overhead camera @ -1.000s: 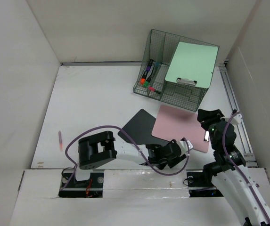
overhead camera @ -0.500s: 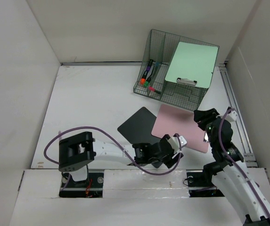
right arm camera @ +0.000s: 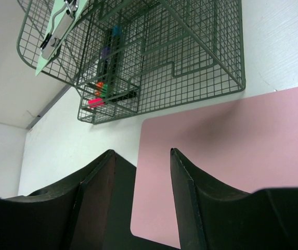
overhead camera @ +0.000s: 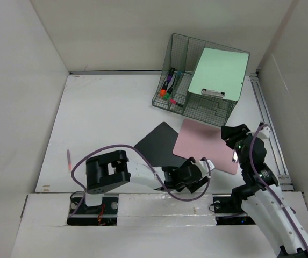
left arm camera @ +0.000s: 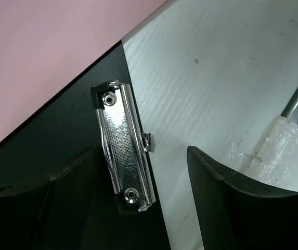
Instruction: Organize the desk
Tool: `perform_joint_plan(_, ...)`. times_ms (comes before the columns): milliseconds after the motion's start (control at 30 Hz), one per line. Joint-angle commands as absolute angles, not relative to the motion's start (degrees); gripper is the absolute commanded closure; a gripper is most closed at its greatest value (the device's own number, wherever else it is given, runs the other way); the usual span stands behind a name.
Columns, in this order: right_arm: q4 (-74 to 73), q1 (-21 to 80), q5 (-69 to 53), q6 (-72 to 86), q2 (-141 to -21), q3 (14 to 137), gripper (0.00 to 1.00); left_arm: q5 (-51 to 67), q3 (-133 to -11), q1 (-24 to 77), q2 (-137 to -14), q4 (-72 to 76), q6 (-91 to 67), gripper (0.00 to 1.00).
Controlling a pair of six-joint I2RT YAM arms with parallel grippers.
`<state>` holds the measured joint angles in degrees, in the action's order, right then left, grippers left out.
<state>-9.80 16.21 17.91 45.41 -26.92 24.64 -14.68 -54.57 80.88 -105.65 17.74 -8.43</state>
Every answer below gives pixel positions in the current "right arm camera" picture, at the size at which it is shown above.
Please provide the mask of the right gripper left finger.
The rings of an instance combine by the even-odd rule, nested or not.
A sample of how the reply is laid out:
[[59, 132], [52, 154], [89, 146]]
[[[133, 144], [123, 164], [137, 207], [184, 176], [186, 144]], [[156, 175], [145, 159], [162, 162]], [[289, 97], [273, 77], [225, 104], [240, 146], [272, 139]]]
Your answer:
[[0, 198], [0, 249], [102, 249], [115, 152], [27, 196]]

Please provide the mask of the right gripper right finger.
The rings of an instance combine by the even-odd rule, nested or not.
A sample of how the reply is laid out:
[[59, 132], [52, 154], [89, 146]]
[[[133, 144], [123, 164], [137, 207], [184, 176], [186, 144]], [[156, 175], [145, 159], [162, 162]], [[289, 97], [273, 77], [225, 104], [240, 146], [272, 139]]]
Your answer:
[[176, 148], [170, 171], [182, 249], [298, 249], [298, 187], [247, 193]]

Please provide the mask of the black clipboard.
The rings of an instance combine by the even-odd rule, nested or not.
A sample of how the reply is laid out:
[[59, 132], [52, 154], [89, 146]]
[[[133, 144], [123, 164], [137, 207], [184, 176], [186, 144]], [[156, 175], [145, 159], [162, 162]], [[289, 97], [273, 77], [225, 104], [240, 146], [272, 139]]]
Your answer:
[[136, 167], [115, 154], [115, 178], [103, 249], [174, 249], [132, 234], [131, 217]]

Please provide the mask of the pink clipboard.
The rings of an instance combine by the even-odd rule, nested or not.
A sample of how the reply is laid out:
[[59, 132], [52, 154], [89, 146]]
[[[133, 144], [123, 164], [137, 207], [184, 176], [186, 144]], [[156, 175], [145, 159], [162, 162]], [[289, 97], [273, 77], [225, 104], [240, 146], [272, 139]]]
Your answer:
[[143, 122], [133, 235], [179, 247], [170, 151], [246, 192], [298, 187], [298, 87]]

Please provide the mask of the pink highlighter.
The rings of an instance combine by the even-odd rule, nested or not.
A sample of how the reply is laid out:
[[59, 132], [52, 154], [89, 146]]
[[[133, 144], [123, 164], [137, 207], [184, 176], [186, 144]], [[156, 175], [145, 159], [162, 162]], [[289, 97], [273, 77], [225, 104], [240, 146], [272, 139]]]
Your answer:
[[107, 97], [107, 101], [103, 98], [90, 99], [88, 101], [88, 106], [89, 106], [89, 108], [96, 108], [96, 107], [103, 106], [108, 103], [116, 103], [119, 101], [131, 99], [136, 96], [137, 96], [136, 91], [129, 91], [129, 92], [125, 92], [122, 94], [112, 94]]

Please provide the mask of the orange highlighter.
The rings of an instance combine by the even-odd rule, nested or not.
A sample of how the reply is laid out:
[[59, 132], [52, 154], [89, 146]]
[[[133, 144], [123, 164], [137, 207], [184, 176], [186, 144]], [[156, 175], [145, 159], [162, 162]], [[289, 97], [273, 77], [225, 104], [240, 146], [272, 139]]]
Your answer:
[[97, 82], [95, 85], [95, 95], [101, 96], [104, 93], [104, 83], [103, 82]]

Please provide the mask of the purple highlighter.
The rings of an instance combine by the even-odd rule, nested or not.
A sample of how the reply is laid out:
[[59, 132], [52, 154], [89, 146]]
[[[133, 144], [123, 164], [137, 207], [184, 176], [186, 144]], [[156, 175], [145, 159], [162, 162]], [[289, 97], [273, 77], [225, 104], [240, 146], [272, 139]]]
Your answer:
[[101, 51], [102, 63], [101, 63], [100, 73], [99, 73], [99, 80], [101, 80], [101, 81], [104, 81], [107, 76], [109, 60], [110, 60], [110, 58], [108, 58], [108, 55], [110, 53], [111, 53], [110, 46], [104, 47]]

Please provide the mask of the blue highlighter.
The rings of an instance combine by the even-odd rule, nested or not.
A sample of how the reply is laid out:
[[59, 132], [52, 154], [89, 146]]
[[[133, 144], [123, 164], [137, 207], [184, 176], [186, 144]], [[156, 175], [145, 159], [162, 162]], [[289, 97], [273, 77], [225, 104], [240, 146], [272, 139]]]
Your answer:
[[112, 58], [111, 58], [111, 77], [114, 78], [117, 72], [118, 61], [120, 57], [122, 28], [114, 26], [112, 30]]

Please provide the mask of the green clipboard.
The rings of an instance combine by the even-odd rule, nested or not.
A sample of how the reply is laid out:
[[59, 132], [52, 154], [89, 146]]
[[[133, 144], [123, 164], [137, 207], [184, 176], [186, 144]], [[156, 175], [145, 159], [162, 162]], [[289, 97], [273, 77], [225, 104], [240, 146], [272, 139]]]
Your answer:
[[46, 34], [40, 45], [40, 55], [38, 58], [35, 74], [39, 75], [56, 55], [62, 42], [79, 22], [80, 15], [88, 1], [62, 1], [55, 0]]

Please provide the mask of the green highlighter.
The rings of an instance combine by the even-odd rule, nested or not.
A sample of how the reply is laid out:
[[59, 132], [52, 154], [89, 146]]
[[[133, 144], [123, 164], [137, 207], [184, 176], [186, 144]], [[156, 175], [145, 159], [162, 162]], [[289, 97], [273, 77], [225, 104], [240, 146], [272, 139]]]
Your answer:
[[100, 96], [102, 98], [105, 98], [107, 96], [107, 91], [108, 91], [108, 85], [106, 83], [103, 83], [101, 86]]

